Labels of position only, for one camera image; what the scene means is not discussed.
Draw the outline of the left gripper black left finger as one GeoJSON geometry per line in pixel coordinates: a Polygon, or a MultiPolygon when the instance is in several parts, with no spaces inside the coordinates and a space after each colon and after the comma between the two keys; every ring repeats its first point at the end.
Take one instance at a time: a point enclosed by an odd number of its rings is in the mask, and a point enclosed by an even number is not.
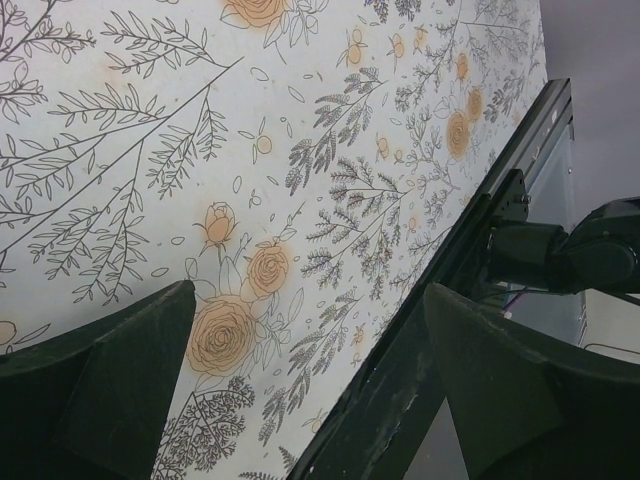
{"type": "Polygon", "coordinates": [[[183,280],[3,355],[2,478],[150,478],[195,307],[183,280]]]}

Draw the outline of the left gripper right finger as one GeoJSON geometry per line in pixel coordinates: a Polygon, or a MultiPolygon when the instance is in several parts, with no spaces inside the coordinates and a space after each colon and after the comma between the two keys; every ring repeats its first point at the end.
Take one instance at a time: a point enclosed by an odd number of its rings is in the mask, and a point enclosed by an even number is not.
{"type": "Polygon", "coordinates": [[[639,367],[505,319],[440,284],[426,324],[472,479],[636,479],[639,367]]]}

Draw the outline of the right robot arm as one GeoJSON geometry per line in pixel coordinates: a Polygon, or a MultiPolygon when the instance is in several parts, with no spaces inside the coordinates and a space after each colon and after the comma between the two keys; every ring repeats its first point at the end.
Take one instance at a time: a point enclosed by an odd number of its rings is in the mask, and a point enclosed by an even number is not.
{"type": "Polygon", "coordinates": [[[488,278],[576,294],[639,292],[639,199],[593,210],[571,232],[560,225],[503,221],[489,237],[488,278]]]}

